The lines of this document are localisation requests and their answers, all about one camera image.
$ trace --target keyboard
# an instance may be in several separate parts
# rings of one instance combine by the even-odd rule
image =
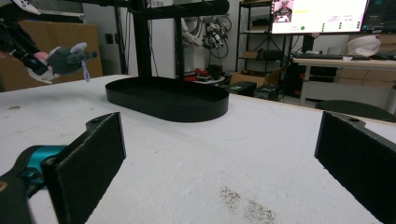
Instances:
[[[294,58],[300,59],[328,59],[342,60],[344,57],[351,57],[352,60],[371,60],[370,57],[362,55],[344,55],[344,54],[315,54],[315,53],[292,53]]]

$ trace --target shelving unit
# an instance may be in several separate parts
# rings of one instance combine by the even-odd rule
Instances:
[[[241,63],[241,60],[244,61],[244,68],[248,68],[248,62],[252,61],[260,61],[264,65],[263,72],[267,72],[268,69],[268,63],[276,61],[279,63],[279,67],[283,67],[285,65],[286,59],[289,58],[289,54],[285,54],[286,52],[289,52],[289,50],[286,49],[287,47],[287,42],[288,42],[288,37],[286,35],[277,35],[273,36],[271,33],[268,32],[268,28],[266,30],[251,30],[251,10],[253,8],[257,7],[267,7],[266,9],[268,12],[271,10],[271,1],[267,2],[259,2],[259,3],[244,3],[244,2],[239,2],[239,11],[238,11],[238,36],[237,36],[237,44],[236,44],[236,61],[235,61],[235,71],[239,71],[240,68],[238,67],[239,64]],[[241,20],[242,17],[242,10],[247,11],[247,29],[244,31],[241,31]],[[244,50],[241,50],[240,44],[241,44],[241,36],[246,37],[246,43],[245,43],[245,48]],[[263,57],[259,57],[258,59],[250,59],[243,57],[243,51],[256,51],[256,49],[252,49],[250,46],[250,42],[252,38],[260,39],[262,43],[259,45],[263,46],[264,52],[270,52],[272,50],[279,50],[281,51],[281,54],[279,57],[271,58],[271,60],[264,59]],[[279,38],[282,39],[282,44],[279,46],[274,39],[279,40]]]

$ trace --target white table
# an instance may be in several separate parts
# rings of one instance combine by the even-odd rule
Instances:
[[[389,113],[395,113],[395,89],[316,82],[309,81],[309,77],[311,75],[310,71],[312,66],[322,66],[395,71],[396,80],[396,61],[343,61],[299,58],[294,58],[293,61],[299,65],[306,66],[303,88],[300,96],[300,105],[304,105],[305,98],[320,100],[353,100],[361,103],[384,107]]]
[[[176,123],[109,103],[120,78],[0,93],[0,174],[120,111],[127,158],[88,223],[379,223],[314,158],[321,111],[231,95],[224,116]],[[366,121],[396,142],[395,125]],[[45,190],[30,205],[38,224],[56,223]]]

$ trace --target monitor screen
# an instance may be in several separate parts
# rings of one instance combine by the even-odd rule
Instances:
[[[272,0],[270,32],[274,35],[358,33],[361,31],[367,2],[368,0]]]
[[[364,33],[396,33],[396,1],[371,0],[364,16]]]

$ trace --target black plastic tray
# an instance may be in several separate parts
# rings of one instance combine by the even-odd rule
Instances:
[[[229,93],[219,87],[167,77],[130,77],[106,85],[115,105],[175,122],[200,122],[227,113]]]

